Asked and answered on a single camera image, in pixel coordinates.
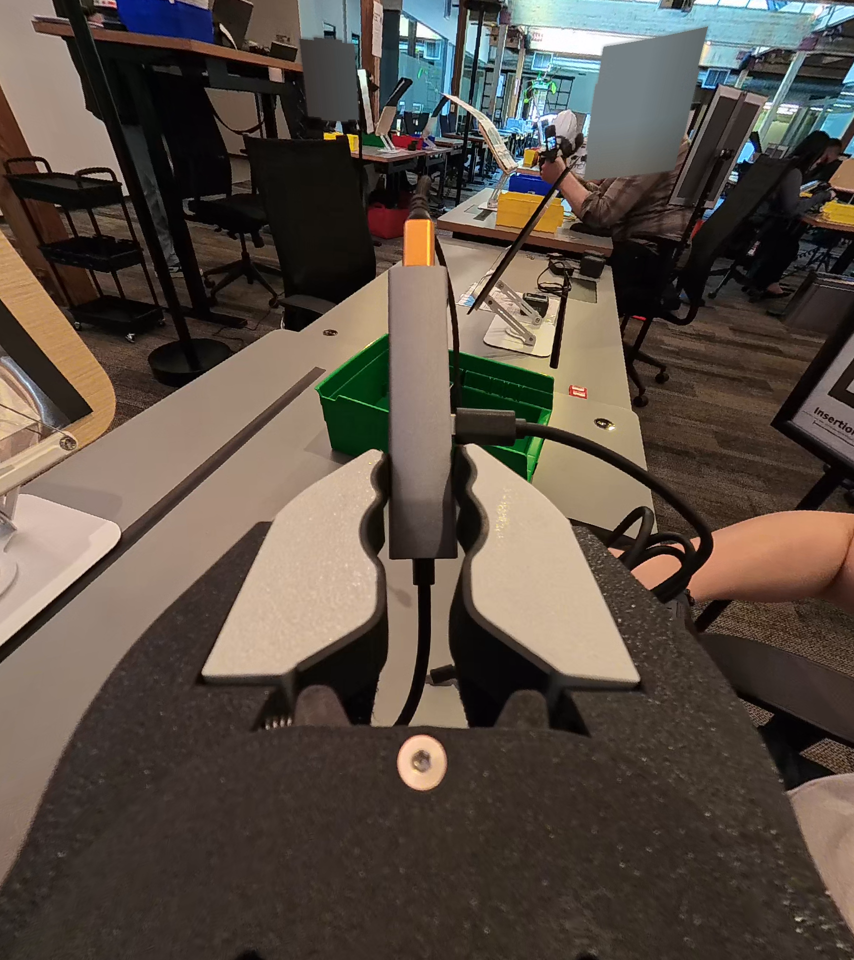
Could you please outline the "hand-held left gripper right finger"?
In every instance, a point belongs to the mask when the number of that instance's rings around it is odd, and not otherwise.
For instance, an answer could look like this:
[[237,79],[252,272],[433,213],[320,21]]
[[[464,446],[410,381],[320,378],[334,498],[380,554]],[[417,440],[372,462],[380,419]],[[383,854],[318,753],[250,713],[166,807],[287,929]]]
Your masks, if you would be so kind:
[[574,692],[635,692],[641,677],[562,512],[480,445],[454,457],[463,561],[449,616],[457,692],[471,728],[517,692],[550,717]]

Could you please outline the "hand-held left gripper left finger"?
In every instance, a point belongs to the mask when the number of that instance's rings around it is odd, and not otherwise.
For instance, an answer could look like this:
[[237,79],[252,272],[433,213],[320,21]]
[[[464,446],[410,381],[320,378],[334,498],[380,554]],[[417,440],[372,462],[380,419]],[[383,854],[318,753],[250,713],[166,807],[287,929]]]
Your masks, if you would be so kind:
[[389,461],[372,449],[308,486],[270,524],[201,670],[207,684],[337,693],[369,724],[388,656],[384,504]]

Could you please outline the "green plastic bin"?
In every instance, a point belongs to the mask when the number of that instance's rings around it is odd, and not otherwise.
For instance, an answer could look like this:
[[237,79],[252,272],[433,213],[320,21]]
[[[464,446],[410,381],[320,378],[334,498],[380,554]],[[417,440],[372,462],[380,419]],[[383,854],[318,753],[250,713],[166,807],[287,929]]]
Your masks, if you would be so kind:
[[[459,355],[461,406],[512,411],[548,425],[554,378],[472,354]],[[332,450],[357,456],[389,448],[389,338],[379,338],[332,371],[315,387]]]

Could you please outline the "grey usb hub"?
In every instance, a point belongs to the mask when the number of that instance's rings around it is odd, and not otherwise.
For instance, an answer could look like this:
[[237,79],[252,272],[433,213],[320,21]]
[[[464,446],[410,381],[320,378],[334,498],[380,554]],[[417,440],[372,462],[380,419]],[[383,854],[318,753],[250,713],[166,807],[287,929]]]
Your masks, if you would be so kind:
[[458,554],[446,282],[440,266],[397,265],[387,273],[393,559],[446,560]]

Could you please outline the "white sign stand base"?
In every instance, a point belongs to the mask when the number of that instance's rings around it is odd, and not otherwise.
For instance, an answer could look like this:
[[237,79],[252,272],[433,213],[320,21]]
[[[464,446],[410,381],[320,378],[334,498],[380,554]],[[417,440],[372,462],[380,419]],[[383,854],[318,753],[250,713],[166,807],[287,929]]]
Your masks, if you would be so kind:
[[120,528],[90,513],[20,494],[0,511],[0,651],[120,541]]

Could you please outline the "black floor stand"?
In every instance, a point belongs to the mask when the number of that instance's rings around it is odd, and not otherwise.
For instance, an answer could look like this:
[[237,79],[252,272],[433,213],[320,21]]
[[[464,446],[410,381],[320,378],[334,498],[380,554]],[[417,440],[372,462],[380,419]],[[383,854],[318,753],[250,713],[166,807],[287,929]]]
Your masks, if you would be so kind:
[[79,61],[77,73],[85,78],[106,127],[176,333],[174,341],[158,346],[148,355],[147,363],[158,382],[180,388],[224,362],[229,358],[231,350],[223,342],[212,339],[195,340],[191,336],[82,3],[65,1],[62,7],[73,31],[73,44]]

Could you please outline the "black stick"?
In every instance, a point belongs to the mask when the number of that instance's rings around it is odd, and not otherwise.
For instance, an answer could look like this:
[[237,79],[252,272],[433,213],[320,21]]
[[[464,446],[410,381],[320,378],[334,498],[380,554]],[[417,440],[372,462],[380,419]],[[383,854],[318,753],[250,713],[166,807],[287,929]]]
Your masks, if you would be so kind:
[[569,271],[565,270],[558,297],[557,312],[554,321],[553,342],[549,360],[549,367],[557,370],[560,366],[563,338],[565,332],[565,319],[568,299],[572,288],[572,281]]

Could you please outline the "black tablet on stand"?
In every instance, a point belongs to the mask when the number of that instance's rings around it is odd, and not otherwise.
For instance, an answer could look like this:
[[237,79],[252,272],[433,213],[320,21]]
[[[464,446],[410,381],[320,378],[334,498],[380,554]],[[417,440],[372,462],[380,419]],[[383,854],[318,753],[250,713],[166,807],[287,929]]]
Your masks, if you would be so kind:
[[528,354],[537,358],[546,358],[553,354],[556,335],[556,323],[561,306],[565,301],[560,298],[554,306],[546,294],[541,295],[543,309],[529,302],[524,294],[518,293],[505,282],[506,271],[526,245],[534,231],[540,229],[544,216],[548,225],[558,228],[564,219],[559,200],[560,184],[568,169],[564,169],[557,183],[550,185],[549,191],[540,198],[538,205],[529,210],[529,216],[521,225],[517,237],[491,271],[479,281],[471,291],[468,314],[485,311],[492,316],[490,326],[483,336],[483,342],[490,347],[517,354]]

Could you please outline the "wooden instruction sign board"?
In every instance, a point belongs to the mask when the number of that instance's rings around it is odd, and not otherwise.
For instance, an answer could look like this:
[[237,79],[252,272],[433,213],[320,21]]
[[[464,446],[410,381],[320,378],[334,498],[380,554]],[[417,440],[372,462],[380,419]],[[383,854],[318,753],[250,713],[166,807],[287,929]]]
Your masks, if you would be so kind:
[[0,229],[0,499],[101,437],[106,372]]

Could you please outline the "black mesh chair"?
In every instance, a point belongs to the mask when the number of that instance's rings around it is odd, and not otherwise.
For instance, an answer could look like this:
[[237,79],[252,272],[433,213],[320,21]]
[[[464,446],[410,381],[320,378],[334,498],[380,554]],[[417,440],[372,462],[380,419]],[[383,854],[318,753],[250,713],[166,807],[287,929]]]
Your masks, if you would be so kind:
[[344,138],[243,139],[284,294],[284,328],[301,331],[377,276],[358,165]]

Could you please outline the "black swivel chair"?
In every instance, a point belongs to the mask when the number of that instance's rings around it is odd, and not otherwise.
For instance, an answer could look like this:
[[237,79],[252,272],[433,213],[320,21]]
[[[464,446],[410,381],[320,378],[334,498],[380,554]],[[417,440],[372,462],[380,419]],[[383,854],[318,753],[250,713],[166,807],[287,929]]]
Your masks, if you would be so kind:
[[637,372],[638,360],[657,368],[657,383],[669,379],[667,367],[641,349],[653,322],[663,320],[676,327],[694,322],[705,302],[704,294],[715,260],[733,234],[777,191],[787,171],[786,159],[761,155],[697,231],[681,265],[678,263],[682,255],[680,241],[652,238],[655,251],[646,249],[644,253],[640,252],[638,241],[632,243],[632,261],[643,274],[615,288],[621,329],[625,330],[629,319],[641,321],[632,345],[624,346],[626,373],[636,388],[632,406],[643,407],[649,402],[647,389]]

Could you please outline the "black office chair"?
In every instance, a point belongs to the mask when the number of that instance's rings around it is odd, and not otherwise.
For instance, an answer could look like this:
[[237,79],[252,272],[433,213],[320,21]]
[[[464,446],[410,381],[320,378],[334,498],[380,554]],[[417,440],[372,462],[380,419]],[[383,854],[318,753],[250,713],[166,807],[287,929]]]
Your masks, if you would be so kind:
[[268,225],[261,198],[253,193],[236,193],[215,198],[190,198],[187,200],[190,218],[197,223],[212,227],[239,241],[241,257],[201,273],[208,291],[208,304],[216,306],[217,294],[233,282],[244,279],[247,284],[258,284],[269,294],[268,306],[275,308],[278,294],[268,282],[266,274],[280,274],[279,268],[253,260],[249,245],[262,249],[265,242],[263,229]]

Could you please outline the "grey neighbouring desk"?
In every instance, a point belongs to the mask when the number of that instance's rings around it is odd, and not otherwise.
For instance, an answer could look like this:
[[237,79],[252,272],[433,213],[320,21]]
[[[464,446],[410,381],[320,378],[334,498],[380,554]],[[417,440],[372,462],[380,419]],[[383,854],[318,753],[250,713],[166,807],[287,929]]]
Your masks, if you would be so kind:
[[[454,239],[503,248],[510,246],[517,238],[519,229],[496,224],[495,211],[487,209],[492,196],[492,188],[482,189],[440,216],[437,226],[451,233]],[[574,229],[578,225],[578,222],[565,223],[553,233],[533,231],[529,234],[524,250],[575,257],[592,255],[609,258],[613,251],[612,239]]]

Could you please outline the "black rolling cart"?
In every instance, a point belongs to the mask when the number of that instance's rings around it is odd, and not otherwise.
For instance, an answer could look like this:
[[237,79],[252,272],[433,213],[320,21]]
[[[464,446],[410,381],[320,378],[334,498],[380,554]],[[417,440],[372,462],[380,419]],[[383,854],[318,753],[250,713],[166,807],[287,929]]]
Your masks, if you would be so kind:
[[[25,211],[27,221],[36,226],[36,217],[28,207],[38,203],[64,215],[69,227],[65,239],[45,241],[38,250],[52,269],[59,291],[68,302],[73,328],[87,328],[121,335],[133,343],[141,334],[162,328],[165,312],[148,274],[142,247],[135,238],[121,180],[109,167],[87,167],[74,173],[56,172],[41,156],[28,155],[3,162],[5,178]],[[96,219],[97,210],[120,207],[127,237],[104,233]],[[137,267],[150,294],[148,302],[129,298],[120,273]],[[79,302],[67,290],[62,272],[85,271],[96,296]]]

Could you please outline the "wooden standing desk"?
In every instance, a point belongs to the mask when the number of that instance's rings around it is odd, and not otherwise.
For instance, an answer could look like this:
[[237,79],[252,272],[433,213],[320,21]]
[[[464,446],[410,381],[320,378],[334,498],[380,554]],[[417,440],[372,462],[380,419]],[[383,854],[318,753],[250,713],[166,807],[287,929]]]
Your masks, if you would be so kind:
[[301,65],[191,39],[91,27],[103,67],[176,67],[212,90],[304,95]]

